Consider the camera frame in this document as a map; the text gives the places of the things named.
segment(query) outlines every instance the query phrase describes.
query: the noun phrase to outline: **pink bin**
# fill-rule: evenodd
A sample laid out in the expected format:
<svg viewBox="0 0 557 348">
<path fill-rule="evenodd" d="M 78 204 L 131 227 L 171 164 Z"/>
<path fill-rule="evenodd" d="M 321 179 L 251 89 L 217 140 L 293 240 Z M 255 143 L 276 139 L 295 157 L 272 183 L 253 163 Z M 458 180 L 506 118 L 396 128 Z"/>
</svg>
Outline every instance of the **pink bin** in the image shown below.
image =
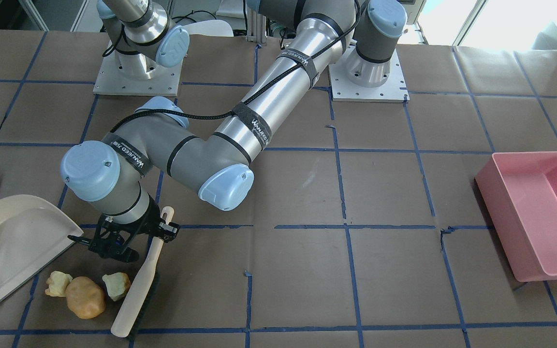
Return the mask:
<svg viewBox="0 0 557 348">
<path fill-rule="evenodd" d="M 557 152 L 499 152 L 476 181 L 521 282 L 557 279 Z"/>
</svg>

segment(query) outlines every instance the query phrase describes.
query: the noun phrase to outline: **potato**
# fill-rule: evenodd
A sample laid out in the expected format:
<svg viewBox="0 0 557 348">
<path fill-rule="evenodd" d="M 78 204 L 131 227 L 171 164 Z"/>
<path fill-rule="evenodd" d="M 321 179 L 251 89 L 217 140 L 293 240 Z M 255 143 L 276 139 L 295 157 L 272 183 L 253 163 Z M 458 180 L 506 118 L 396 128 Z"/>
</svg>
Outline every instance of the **potato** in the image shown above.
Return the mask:
<svg viewBox="0 0 557 348">
<path fill-rule="evenodd" d="M 92 319 L 104 312 L 104 291 L 88 277 L 76 277 L 66 287 L 68 308 L 80 319 Z"/>
<path fill-rule="evenodd" d="M 44 293 L 52 297 L 65 297 L 64 291 L 72 279 L 73 276 L 71 275 L 67 275 L 60 271 L 52 271 L 51 275 L 46 280 L 48 289 L 46 289 Z"/>
<path fill-rule="evenodd" d="M 113 301 L 119 301 L 126 296 L 130 289 L 130 279 L 123 272 L 113 273 L 112 275 L 103 275 L 102 281 L 106 285 L 106 293 Z"/>
</svg>

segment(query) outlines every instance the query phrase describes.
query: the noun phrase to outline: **floor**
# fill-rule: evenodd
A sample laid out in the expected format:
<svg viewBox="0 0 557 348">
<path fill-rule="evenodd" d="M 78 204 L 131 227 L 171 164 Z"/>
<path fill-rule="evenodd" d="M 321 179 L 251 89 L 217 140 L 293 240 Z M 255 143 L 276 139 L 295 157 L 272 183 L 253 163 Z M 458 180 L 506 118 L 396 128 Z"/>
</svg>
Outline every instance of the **floor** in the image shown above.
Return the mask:
<svg viewBox="0 0 557 348">
<path fill-rule="evenodd" d="M 107 41 L 0 31 L 0 198 L 40 196 L 87 232 L 99 212 L 64 187 L 60 159 L 147 99 L 92 94 Z M 177 104 L 232 108 L 278 52 L 272 38 L 193 37 Z M 148 175 L 183 229 L 134 341 L 110 334 L 119 303 L 81 320 L 43 295 L 53 270 L 100 282 L 140 266 L 75 245 L 0 303 L 0 347 L 557 348 L 557 281 L 513 278 L 473 181 L 492 152 L 557 150 L 557 52 L 398 55 L 409 103 L 333 102 L 324 74 L 252 164 L 234 211 Z M 216 126 L 191 122 L 201 137 Z"/>
</svg>

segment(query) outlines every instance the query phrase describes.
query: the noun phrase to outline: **white mounting plate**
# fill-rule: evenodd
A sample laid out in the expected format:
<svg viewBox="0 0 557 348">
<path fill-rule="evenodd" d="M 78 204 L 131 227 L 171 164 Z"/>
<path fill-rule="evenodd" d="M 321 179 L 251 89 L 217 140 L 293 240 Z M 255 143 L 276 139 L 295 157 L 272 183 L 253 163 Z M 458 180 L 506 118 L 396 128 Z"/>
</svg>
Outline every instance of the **white mounting plate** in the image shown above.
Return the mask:
<svg viewBox="0 0 557 348">
<path fill-rule="evenodd" d="M 363 87 L 356 85 L 347 78 L 345 62 L 347 56 L 355 49 L 349 46 L 347 51 L 335 64 L 329 66 L 330 82 L 332 85 L 332 98 L 338 102 L 378 102 L 378 103 L 402 103 L 409 101 L 403 70 L 398 61 L 398 55 L 394 51 L 391 57 L 391 72 L 386 82 L 379 87 Z"/>
<path fill-rule="evenodd" d="M 101 95 L 162 95 L 176 97 L 179 86 L 179 75 L 182 63 L 172 68 L 162 68 L 161 74 L 152 79 L 138 81 L 125 77 L 119 71 L 119 64 L 115 60 L 115 53 L 102 59 L 102 65 L 93 93 Z"/>
</svg>

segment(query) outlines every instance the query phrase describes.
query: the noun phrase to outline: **dustpan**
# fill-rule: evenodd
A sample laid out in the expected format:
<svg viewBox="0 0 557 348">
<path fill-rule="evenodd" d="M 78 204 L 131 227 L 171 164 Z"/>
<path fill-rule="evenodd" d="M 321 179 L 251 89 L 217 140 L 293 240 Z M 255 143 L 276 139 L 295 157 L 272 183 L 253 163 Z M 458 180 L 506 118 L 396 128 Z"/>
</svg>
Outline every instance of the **dustpan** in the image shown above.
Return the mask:
<svg viewBox="0 0 557 348">
<path fill-rule="evenodd" d="M 0 200 L 0 301 L 73 244 L 83 231 L 51 203 L 26 194 Z"/>
</svg>

